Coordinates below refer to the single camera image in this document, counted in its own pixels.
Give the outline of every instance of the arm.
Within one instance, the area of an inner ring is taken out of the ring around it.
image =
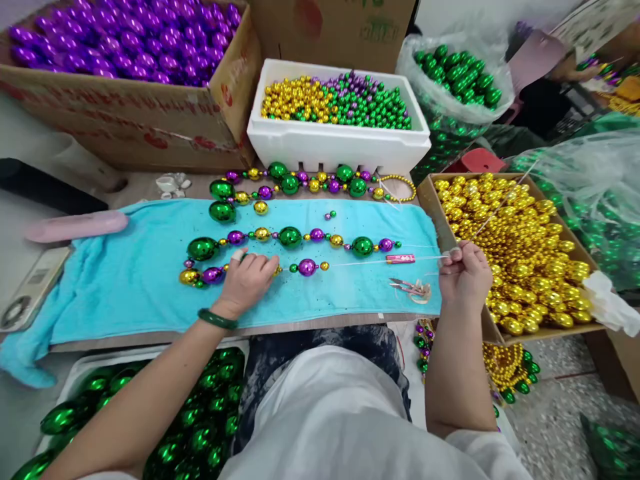
[[[268,290],[279,258],[254,254],[233,259],[211,311],[237,320]],[[142,478],[160,442],[226,331],[197,320],[148,364],[75,436],[42,476],[72,480],[101,471]]]
[[[493,281],[484,253],[462,241],[443,259],[442,311],[425,378],[427,430],[496,431],[482,358],[480,312]]]

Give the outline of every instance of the plastic container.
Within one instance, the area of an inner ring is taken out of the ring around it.
[[[310,63],[266,59],[253,100],[247,134],[258,157],[265,165],[281,161],[290,170],[300,163],[306,171],[335,171],[338,165],[360,167],[380,175],[408,173],[428,152],[429,128],[405,77],[358,70],[382,81],[385,89],[400,87],[400,96],[413,119],[413,130],[391,130],[325,123],[307,123],[264,119],[260,115],[265,87],[284,78],[301,75],[329,80],[344,68]]]
[[[96,370],[100,367],[109,367],[111,365],[118,365],[120,363],[131,363],[140,360],[150,360],[156,358],[162,351],[167,348],[168,345],[157,345],[155,347],[146,347],[132,350],[120,350],[110,353],[101,353],[98,355],[90,355],[83,357],[73,364],[65,384],[62,387],[60,396],[55,402],[56,405],[68,400],[72,394],[74,394],[76,388],[88,373]],[[249,356],[249,341],[248,340],[236,340],[225,339],[218,345],[218,350],[237,347],[245,354],[245,367],[247,366],[247,358]],[[38,455],[44,452],[49,447],[49,442],[53,437],[45,435],[34,455]]]

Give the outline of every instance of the black object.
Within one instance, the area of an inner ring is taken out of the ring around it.
[[[0,189],[68,215],[109,209],[102,200],[13,158],[0,159]]]

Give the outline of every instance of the clear plastic bag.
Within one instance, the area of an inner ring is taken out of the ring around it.
[[[416,64],[416,52],[434,52],[440,45],[447,45],[449,53],[467,50],[476,58],[484,60],[485,72],[493,75],[494,86],[502,90],[502,97],[494,111],[481,105],[461,103],[441,85],[426,76]],[[438,122],[435,129],[456,132],[460,126],[468,130],[486,128],[506,112],[514,99],[511,74],[504,61],[505,50],[506,44],[488,45],[482,38],[464,32],[438,38],[409,35],[402,44],[395,72],[409,80],[428,121],[433,123],[438,119],[445,119],[444,122]]]
[[[640,129],[598,133],[507,160],[552,200],[618,291],[640,287]]]

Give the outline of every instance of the pile of purple beads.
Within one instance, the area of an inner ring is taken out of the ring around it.
[[[172,85],[206,87],[240,25],[233,4],[200,0],[75,0],[14,26],[17,65]]]

